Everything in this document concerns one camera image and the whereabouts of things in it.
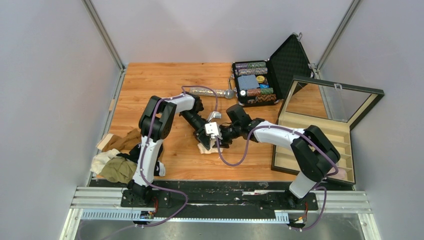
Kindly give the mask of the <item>cream boxer underwear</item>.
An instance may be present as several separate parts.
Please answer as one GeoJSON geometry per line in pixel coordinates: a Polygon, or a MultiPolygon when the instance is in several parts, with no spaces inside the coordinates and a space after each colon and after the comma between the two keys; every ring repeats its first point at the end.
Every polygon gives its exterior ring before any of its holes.
{"type": "Polygon", "coordinates": [[[202,143],[198,143],[197,147],[199,149],[200,154],[215,154],[218,153],[218,149],[216,147],[211,147],[210,149],[207,149],[202,143]]]}

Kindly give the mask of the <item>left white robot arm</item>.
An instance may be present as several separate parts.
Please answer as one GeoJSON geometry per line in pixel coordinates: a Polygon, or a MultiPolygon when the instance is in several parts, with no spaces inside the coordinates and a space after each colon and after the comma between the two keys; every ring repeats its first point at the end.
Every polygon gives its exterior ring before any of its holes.
{"type": "Polygon", "coordinates": [[[137,164],[135,174],[127,185],[140,206],[149,206],[153,201],[152,186],[155,173],[163,171],[159,156],[163,142],[169,135],[175,114],[181,115],[194,129],[193,135],[206,150],[211,149],[210,137],[205,131],[207,120],[199,115],[204,107],[199,96],[181,93],[170,98],[152,96],[139,120],[141,141],[129,152],[128,160],[137,164]]]}

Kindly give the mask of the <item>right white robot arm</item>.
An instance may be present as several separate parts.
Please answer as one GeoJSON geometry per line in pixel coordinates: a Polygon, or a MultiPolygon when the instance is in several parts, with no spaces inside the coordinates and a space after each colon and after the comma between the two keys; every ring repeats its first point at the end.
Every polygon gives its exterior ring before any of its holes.
{"type": "Polygon", "coordinates": [[[263,118],[251,118],[239,105],[226,110],[231,123],[220,126],[220,136],[214,136],[215,147],[222,147],[243,137],[247,143],[267,143],[290,150],[300,168],[285,195],[286,204],[298,209],[306,201],[306,195],[320,182],[339,172],[337,163],[341,155],[323,131],[316,125],[292,128],[271,123],[263,118]]]}

